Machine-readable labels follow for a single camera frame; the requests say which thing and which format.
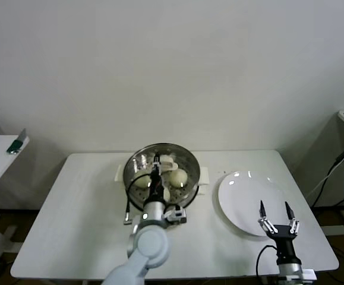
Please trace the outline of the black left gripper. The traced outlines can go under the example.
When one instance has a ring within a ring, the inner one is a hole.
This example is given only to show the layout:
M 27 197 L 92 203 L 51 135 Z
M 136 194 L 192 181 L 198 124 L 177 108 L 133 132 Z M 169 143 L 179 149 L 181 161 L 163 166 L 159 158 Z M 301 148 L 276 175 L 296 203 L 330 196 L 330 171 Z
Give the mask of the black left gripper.
M 162 184 L 162 164 L 160 161 L 160 154 L 156 153 L 153 158 L 152 171 L 151 171 L 151 184 L 149 187 L 149 197 L 147 202 L 161 202 L 165 203 L 164 187 Z

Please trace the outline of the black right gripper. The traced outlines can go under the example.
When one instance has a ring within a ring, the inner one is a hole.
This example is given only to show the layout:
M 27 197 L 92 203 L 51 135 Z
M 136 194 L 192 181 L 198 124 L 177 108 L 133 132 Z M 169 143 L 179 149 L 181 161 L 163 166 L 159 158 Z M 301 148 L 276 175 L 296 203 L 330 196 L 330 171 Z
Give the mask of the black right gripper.
M 296 256 L 293 240 L 299 232 L 300 222 L 295 218 L 293 209 L 287 201 L 285 201 L 286 213 L 288 215 L 289 224 L 276 225 L 268 220 L 264 203 L 260 201 L 260 219 L 258 220 L 261 228 L 266 232 L 266 235 L 271 238 L 277 248 L 277 262 L 298 262 Z

